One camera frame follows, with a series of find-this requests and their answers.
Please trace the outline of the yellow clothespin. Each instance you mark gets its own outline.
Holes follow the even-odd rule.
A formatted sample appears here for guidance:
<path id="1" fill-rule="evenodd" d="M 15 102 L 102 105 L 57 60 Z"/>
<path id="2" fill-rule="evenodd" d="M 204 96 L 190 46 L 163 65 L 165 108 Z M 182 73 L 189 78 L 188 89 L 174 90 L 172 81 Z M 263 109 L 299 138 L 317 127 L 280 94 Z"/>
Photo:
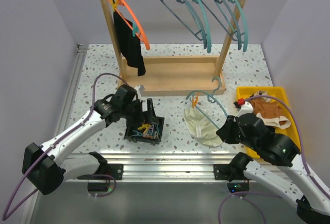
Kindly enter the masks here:
<path id="1" fill-rule="evenodd" d="M 113 11 L 116 12 L 117 6 L 118 6 L 118 0 L 109 0 L 109 1 L 110 1 Z"/>

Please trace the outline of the black underwear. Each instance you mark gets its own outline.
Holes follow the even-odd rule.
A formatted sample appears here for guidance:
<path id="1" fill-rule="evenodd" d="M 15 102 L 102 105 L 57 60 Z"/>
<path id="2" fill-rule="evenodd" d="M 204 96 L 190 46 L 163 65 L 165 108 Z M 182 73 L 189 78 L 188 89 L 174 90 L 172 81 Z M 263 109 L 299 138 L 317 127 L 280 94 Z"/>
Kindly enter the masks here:
<path id="1" fill-rule="evenodd" d="M 113 22 L 120 51 L 125 57 L 127 65 L 136 68 L 138 76 L 145 75 L 146 69 L 142 57 L 140 39 L 137 36 L 133 36 L 133 31 L 116 11 L 113 13 Z"/>

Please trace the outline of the orange hanger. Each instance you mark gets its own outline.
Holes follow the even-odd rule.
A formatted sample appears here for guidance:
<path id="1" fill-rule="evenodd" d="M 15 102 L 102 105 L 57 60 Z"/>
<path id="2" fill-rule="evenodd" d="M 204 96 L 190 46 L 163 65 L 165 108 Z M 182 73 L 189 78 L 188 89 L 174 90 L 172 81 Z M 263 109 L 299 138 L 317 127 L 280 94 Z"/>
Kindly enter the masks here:
<path id="1" fill-rule="evenodd" d="M 119 10 L 119 7 L 120 6 L 123 7 L 125 10 L 127 10 L 127 12 L 129 13 L 130 17 L 132 18 L 132 21 L 131 22 Z M 139 36 L 135 36 L 134 38 L 139 39 L 140 42 L 142 42 L 144 44 L 146 50 L 150 50 L 150 43 L 149 43 L 148 37 L 147 37 L 147 35 L 146 35 L 146 33 L 145 33 L 145 31 L 144 31 L 144 29 L 143 29 L 140 21 L 138 20 L 136 14 L 131 9 L 131 7 L 128 5 L 128 3 L 126 2 L 126 0 L 118 0 L 118 6 L 117 6 L 117 10 L 116 10 L 115 13 L 117 13 L 119 15 L 119 17 L 122 19 L 122 21 L 128 26 L 128 28 L 131 30 L 131 34 L 132 34 L 132 23 L 136 23 L 138 25 L 140 34 L 139 34 Z"/>

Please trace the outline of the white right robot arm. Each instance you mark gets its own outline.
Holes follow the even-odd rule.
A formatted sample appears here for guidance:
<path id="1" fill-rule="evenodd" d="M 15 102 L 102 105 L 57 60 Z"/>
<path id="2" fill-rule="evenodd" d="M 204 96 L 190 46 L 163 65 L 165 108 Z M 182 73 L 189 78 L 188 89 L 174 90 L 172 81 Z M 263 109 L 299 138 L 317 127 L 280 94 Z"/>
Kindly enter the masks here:
<path id="1" fill-rule="evenodd" d="M 276 133 L 253 113 L 228 116 L 216 134 L 227 144 L 243 144 L 254 150 L 290 179 L 283 179 L 240 152 L 225 171 L 228 181 L 254 180 L 286 200 L 305 223 L 329 223 L 329 188 L 303 162 L 302 152 L 291 138 Z"/>

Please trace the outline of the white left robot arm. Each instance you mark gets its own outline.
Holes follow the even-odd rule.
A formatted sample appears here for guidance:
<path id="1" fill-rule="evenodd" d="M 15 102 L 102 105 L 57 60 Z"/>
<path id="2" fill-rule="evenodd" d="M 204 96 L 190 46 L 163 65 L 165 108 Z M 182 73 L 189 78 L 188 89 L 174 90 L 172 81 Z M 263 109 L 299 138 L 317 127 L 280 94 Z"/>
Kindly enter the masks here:
<path id="1" fill-rule="evenodd" d="M 91 136 L 120 119 L 126 121 L 125 139 L 158 144 L 164 117 L 155 114 L 151 98 L 147 99 L 146 106 L 144 111 L 136 89 L 125 84 L 120 86 L 114 94 L 95 101 L 90 111 L 55 138 L 42 145 L 28 145 L 24 151 L 22 173 L 44 195 L 52 193 L 69 179 L 114 182 L 115 173 L 100 153 L 90 152 L 73 159 L 68 156 Z"/>

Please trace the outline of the orange clothespin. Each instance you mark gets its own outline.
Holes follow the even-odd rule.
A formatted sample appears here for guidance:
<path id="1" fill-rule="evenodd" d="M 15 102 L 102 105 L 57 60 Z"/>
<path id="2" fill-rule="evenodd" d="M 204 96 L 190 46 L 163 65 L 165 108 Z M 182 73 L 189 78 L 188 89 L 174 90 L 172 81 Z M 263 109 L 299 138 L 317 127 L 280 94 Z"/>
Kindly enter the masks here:
<path id="1" fill-rule="evenodd" d="M 191 97 L 191 104 L 192 104 L 192 108 L 195 108 L 196 105 L 198 104 L 198 101 L 199 101 L 199 96 L 192 96 Z"/>

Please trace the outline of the pale green underwear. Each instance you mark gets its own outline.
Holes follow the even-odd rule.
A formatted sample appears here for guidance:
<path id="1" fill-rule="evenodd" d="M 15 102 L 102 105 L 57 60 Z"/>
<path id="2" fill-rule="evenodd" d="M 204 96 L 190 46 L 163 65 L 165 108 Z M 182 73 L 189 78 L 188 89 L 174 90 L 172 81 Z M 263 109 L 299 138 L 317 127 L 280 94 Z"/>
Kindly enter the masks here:
<path id="1" fill-rule="evenodd" d="M 201 144 L 208 147 L 219 147 L 223 144 L 216 134 L 216 126 L 197 107 L 185 109 L 184 120 L 189 134 Z"/>

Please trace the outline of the teal clothespin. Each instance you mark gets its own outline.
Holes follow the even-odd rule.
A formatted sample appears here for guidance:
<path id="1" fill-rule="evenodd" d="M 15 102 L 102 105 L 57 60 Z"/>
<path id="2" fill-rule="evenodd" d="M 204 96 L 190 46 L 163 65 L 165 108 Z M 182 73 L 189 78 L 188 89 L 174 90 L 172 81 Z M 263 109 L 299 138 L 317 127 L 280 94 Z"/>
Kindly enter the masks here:
<path id="1" fill-rule="evenodd" d="M 139 36 L 139 34 L 140 34 L 139 27 L 136 23 L 132 23 L 132 34 L 133 34 L 133 37 Z"/>

